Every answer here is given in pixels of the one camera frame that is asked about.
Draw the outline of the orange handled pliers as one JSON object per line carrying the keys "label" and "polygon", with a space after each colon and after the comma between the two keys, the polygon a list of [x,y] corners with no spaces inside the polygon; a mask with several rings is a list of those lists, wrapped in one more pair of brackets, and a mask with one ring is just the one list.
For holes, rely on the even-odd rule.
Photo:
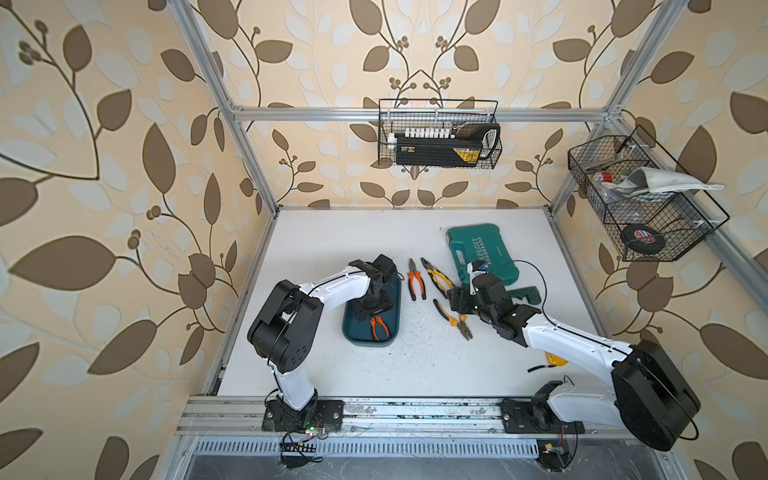
{"label": "orange handled pliers", "polygon": [[416,301],[418,297],[422,300],[427,298],[424,281],[412,258],[408,261],[408,291],[412,301]]}

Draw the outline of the yellow handled pliers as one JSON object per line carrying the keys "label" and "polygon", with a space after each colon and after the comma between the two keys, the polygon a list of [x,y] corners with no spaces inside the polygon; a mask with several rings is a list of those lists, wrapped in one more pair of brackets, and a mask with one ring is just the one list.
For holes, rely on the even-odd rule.
{"label": "yellow handled pliers", "polygon": [[465,315],[455,314],[454,312],[449,311],[448,309],[444,308],[437,299],[433,299],[432,302],[439,315],[452,327],[457,328],[465,340],[470,341],[473,339],[473,334],[466,324]]}

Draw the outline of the orange long nose pliers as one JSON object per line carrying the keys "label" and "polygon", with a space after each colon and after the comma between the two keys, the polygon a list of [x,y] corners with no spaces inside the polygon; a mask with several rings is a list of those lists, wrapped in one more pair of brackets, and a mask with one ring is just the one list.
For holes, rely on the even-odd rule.
{"label": "orange long nose pliers", "polygon": [[373,340],[376,342],[388,341],[391,338],[389,327],[380,315],[370,318],[370,327]]}

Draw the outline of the yellow black combination pliers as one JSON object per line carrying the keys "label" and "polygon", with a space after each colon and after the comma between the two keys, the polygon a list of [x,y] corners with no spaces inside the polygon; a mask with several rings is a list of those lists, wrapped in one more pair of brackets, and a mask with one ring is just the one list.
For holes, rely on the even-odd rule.
{"label": "yellow black combination pliers", "polygon": [[453,282],[425,258],[421,258],[420,261],[430,277],[432,284],[444,298],[448,298],[448,292],[454,288]]}

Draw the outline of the teal plastic storage box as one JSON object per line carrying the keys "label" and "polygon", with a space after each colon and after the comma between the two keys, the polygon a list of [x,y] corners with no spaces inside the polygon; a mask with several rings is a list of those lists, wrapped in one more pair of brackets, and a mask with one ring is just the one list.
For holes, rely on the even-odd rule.
{"label": "teal plastic storage box", "polygon": [[386,289],[392,300],[393,307],[387,312],[379,314],[386,325],[389,327],[391,338],[388,341],[376,342],[373,340],[370,320],[361,321],[353,313],[350,302],[345,305],[342,333],[344,337],[353,345],[359,347],[386,347],[390,345],[399,333],[401,298],[402,298],[402,279],[399,275]]}

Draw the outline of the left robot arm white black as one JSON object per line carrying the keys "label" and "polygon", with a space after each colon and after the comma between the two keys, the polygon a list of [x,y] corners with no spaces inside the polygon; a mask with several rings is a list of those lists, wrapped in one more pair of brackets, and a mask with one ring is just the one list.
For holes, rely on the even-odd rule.
{"label": "left robot arm white black", "polygon": [[274,286],[249,327],[247,340],[272,369],[285,406],[302,412],[316,401],[304,362],[324,312],[344,306],[369,327],[368,339],[392,338],[383,317],[396,310],[399,297],[388,289],[398,279],[393,260],[381,254],[371,262],[354,260],[322,280],[304,284],[282,280]]}

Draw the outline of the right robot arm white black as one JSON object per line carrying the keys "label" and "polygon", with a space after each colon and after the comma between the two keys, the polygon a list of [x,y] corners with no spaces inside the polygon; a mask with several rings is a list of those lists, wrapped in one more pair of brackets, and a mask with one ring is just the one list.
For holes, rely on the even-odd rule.
{"label": "right robot arm white black", "polygon": [[517,303],[491,273],[476,275],[469,288],[453,288],[452,310],[472,314],[505,340],[541,350],[591,373],[600,387],[550,381],[532,397],[543,423],[586,422],[623,428],[658,451],[669,451],[693,424],[701,402],[665,350],[642,340],[630,344],[588,333]]}

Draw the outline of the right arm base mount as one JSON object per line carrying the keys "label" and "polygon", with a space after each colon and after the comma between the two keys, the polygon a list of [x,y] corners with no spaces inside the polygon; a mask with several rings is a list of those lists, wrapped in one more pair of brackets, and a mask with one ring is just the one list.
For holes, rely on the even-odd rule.
{"label": "right arm base mount", "polygon": [[558,419],[546,402],[505,398],[499,404],[506,434],[581,435],[582,422]]}

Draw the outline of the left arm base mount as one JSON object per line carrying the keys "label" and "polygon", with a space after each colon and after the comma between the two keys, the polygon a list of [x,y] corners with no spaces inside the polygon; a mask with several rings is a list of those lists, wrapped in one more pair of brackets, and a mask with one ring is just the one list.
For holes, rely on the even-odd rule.
{"label": "left arm base mount", "polygon": [[280,397],[268,400],[261,429],[265,432],[289,432],[325,435],[341,429],[344,419],[342,400],[313,397],[301,410],[294,410]]}

